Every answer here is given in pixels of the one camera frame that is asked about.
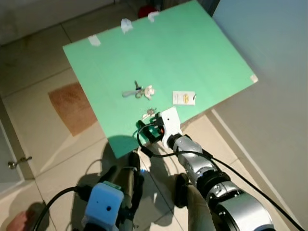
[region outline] red object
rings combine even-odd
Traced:
[[[138,18],[147,17],[149,13],[155,12],[155,11],[157,11],[157,9],[155,9],[151,5],[142,6],[142,7],[140,7],[139,12],[138,12]]]

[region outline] white card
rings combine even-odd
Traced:
[[[173,104],[195,105],[196,93],[194,91],[173,91]]]

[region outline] white wall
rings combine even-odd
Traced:
[[[308,229],[306,0],[221,0],[214,20],[259,82],[216,111]]]
[[[0,44],[113,2],[114,0],[0,0]]]

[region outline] door handle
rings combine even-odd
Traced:
[[[10,161],[10,162],[8,162],[8,167],[9,167],[9,169],[16,169],[17,165],[19,165],[22,162],[27,162],[28,160],[31,160],[31,159],[32,159],[32,157],[29,156],[28,158],[22,157],[19,160],[17,160],[16,162]]]

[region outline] green board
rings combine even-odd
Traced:
[[[178,105],[181,122],[253,84],[252,70],[196,1],[64,46],[65,54],[117,158],[138,147],[136,122],[149,108],[172,107],[172,91],[195,91],[196,105]],[[122,97],[134,81],[156,90]]]

